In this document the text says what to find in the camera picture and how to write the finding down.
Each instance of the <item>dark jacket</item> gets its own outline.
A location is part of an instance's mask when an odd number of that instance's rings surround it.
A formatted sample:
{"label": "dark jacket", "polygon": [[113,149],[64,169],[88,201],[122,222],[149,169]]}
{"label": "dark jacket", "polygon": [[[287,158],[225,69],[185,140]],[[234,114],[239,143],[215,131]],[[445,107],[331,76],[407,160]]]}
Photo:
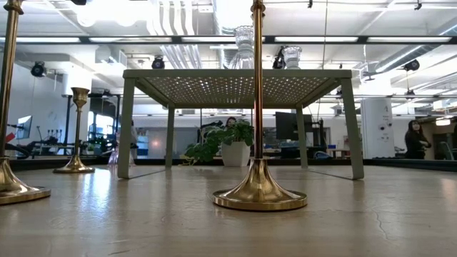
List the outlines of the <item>dark jacket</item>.
{"label": "dark jacket", "polygon": [[[424,146],[420,141],[425,141],[428,143],[427,146]],[[423,159],[425,154],[425,148],[430,148],[431,144],[428,142],[427,138],[421,133],[408,131],[405,135],[406,148],[406,158],[414,159]]]}

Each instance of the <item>gold candlestick base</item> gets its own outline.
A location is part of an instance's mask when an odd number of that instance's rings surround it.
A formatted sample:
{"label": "gold candlestick base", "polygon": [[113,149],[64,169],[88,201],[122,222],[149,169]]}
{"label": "gold candlestick base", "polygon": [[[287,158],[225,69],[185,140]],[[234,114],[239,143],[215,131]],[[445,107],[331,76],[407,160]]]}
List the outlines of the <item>gold candlestick base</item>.
{"label": "gold candlestick base", "polygon": [[11,170],[7,157],[0,157],[0,205],[32,201],[51,195],[51,190],[34,188],[20,181]]}
{"label": "gold candlestick base", "polygon": [[265,159],[254,159],[248,175],[237,187],[214,192],[213,202],[245,211],[287,211],[308,204],[306,194],[287,191],[277,184]]}
{"label": "gold candlestick base", "polygon": [[79,156],[72,156],[71,160],[62,168],[56,168],[54,173],[92,173],[95,168],[85,166]]}

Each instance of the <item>potted plant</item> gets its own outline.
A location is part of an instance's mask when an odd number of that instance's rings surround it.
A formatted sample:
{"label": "potted plant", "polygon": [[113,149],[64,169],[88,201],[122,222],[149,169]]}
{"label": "potted plant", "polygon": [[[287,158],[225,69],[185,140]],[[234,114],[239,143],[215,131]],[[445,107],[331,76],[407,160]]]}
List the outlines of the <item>potted plant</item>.
{"label": "potted plant", "polygon": [[214,126],[208,129],[203,143],[187,147],[186,156],[191,165],[197,161],[212,161],[214,155],[222,149],[222,161],[225,166],[242,167],[249,162],[250,146],[253,144],[253,126],[239,119],[231,127]]}

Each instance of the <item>white planter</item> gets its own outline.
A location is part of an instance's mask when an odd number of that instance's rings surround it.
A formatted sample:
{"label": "white planter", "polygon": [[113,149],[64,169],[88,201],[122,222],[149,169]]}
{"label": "white planter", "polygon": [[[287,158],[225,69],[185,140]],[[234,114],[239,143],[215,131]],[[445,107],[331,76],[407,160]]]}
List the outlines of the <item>white planter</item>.
{"label": "white planter", "polygon": [[233,142],[230,146],[222,144],[222,161],[227,167],[243,167],[249,162],[251,149],[244,142]]}

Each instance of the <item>perforated metal tabletop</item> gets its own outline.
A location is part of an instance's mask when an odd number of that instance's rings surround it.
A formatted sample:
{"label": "perforated metal tabletop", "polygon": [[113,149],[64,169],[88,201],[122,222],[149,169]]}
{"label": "perforated metal tabletop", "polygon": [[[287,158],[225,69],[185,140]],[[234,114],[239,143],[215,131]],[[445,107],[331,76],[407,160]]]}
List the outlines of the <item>perforated metal tabletop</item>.
{"label": "perforated metal tabletop", "polygon": [[[253,70],[125,70],[125,79],[164,106],[253,108]],[[350,70],[264,70],[263,107],[307,106],[350,79]]]}

